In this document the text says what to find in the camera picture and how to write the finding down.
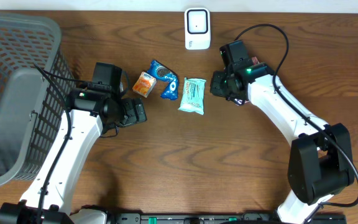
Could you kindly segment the orange tissue pack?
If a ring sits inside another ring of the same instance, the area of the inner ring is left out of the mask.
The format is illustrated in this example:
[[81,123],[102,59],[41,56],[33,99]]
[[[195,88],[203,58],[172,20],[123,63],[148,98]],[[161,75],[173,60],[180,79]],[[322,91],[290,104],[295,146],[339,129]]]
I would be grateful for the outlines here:
[[153,90],[156,84],[157,84],[157,79],[155,77],[149,75],[147,72],[142,72],[140,74],[140,77],[132,87],[132,90],[135,93],[146,98],[148,97],[149,93]]

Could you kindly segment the teal wipes packet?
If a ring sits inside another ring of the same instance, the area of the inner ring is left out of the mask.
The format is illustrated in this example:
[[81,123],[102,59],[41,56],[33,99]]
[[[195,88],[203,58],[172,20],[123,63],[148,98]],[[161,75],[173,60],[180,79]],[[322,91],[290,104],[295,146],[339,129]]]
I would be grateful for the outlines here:
[[206,80],[185,78],[183,96],[178,110],[204,115],[204,89]]

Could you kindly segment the blue cookie packet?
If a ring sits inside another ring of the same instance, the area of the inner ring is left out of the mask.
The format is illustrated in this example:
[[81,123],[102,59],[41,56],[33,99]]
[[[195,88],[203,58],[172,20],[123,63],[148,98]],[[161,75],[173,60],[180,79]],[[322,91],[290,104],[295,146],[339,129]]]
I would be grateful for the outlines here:
[[178,98],[178,77],[166,66],[162,65],[157,60],[153,60],[150,63],[150,68],[147,73],[158,81],[167,83],[164,91],[160,97],[163,99],[169,99],[175,101]]

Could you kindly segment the purple snack package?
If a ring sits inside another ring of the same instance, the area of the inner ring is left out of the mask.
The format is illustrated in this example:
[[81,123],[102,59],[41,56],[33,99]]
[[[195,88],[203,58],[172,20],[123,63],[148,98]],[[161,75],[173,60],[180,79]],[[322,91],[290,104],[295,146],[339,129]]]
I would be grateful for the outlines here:
[[[250,59],[247,60],[248,67],[257,65],[258,63],[259,63],[259,60],[257,59],[257,57],[251,57]],[[235,98],[234,102],[237,103],[238,105],[243,105],[244,103],[247,103],[248,100],[243,99],[243,98]]]

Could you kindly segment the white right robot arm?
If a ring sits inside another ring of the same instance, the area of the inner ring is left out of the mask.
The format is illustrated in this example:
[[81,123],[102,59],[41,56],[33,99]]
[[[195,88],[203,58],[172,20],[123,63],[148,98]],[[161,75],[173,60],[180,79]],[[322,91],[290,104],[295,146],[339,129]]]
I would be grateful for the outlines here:
[[291,191],[277,208],[284,223],[311,220],[323,203],[354,183],[350,134],[306,109],[266,63],[256,63],[241,40],[219,49],[223,71],[215,71],[210,92],[236,105],[252,103],[263,111],[290,145]]

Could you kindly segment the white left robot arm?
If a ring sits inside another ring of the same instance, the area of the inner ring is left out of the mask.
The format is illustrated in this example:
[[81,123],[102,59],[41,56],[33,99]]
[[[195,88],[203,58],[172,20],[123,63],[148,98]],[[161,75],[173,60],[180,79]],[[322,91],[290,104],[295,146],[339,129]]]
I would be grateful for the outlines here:
[[0,223],[114,223],[114,216],[97,206],[71,213],[71,202],[93,144],[110,129],[146,121],[143,102],[122,93],[75,88],[66,104],[42,168],[19,203],[1,206]]

